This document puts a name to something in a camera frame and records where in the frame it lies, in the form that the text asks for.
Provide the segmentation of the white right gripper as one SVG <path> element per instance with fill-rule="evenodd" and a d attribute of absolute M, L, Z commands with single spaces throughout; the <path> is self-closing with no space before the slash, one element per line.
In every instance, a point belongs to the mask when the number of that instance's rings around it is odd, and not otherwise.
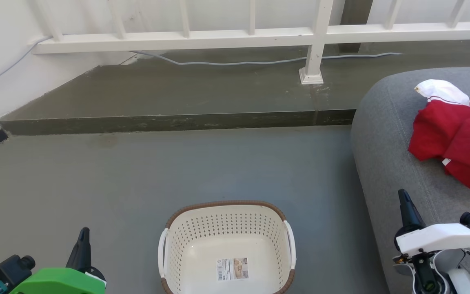
<path fill-rule="evenodd" d="M 401 232 L 396 238 L 399 251 L 409 257 L 420 253 L 452 249 L 470 249 L 470 229 L 459 223 L 426 226 L 409 193 L 398 191 L 402 219 Z"/>

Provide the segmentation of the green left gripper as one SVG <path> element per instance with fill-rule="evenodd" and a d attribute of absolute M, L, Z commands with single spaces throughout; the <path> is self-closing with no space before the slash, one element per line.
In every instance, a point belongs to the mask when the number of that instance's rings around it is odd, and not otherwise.
<path fill-rule="evenodd" d="M 80 230 L 66 267 L 38 270 L 10 294 L 105 294 L 107 281 L 91 264 L 90 229 Z"/>

